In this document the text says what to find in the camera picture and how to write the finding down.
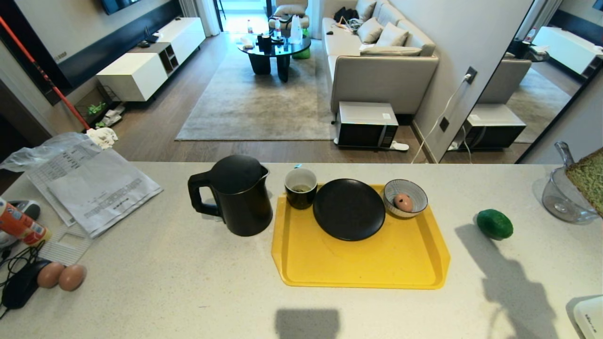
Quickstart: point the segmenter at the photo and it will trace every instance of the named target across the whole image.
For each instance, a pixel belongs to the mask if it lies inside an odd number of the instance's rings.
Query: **television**
[[[105,12],[111,15],[119,10],[122,10],[128,6],[131,6],[140,0],[101,0]]]
[[[600,11],[603,11],[603,0],[597,0],[595,2],[595,4],[593,5],[593,8],[597,9],[597,10],[600,10]]]

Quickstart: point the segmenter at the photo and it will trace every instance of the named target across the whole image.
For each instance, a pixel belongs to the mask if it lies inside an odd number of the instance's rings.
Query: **egg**
[[[82,265],[67,266],[58,280],[58,285],[64,291],[73,291],[80,287],[86,278],[86,268]]]
[[[58,284],[58,278],[65,269],[65,266],[60,262],[51,262],[44,266],[38,273],[37,283],[39,287],[52,288]]]
[[[400,193],[394,197],[394,204],[404,212],[412,212],[412,199],[404,193]]]

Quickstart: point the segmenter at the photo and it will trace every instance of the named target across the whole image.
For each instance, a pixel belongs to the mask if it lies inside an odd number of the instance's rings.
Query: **rug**
[[[231,45],[176,140],[332,140],[322,43],[310,49],[311,58],[291,59],[284,83],[276,58],[270,75],[256,75]]]
[[[531,144],[571,97],[547,78],[529,69],[507,106],[526,124],[515,142]]]

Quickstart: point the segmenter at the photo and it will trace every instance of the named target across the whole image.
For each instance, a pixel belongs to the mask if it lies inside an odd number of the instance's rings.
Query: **bowl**
[[[400,193],[408,195],[412,199],[412,212],[405,212],[394,205],[394,197]],[[398,217],[412,218],[427,208],[427,194],[414,182],[404,179],[395,179],[387,184],[383,190],[383,201],[385,208]]]

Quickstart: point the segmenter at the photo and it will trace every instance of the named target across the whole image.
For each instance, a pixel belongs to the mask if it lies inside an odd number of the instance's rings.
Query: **glass measuring cup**
[[[555,147],[563,158],[563,167],[551,172],[551,179],[542,193],[542,204],[549,213],[569,223],[583,223],[598,218],[595,209],[565,174],[567,167],[574,163],[569,146],[560,141],[555,143]]]

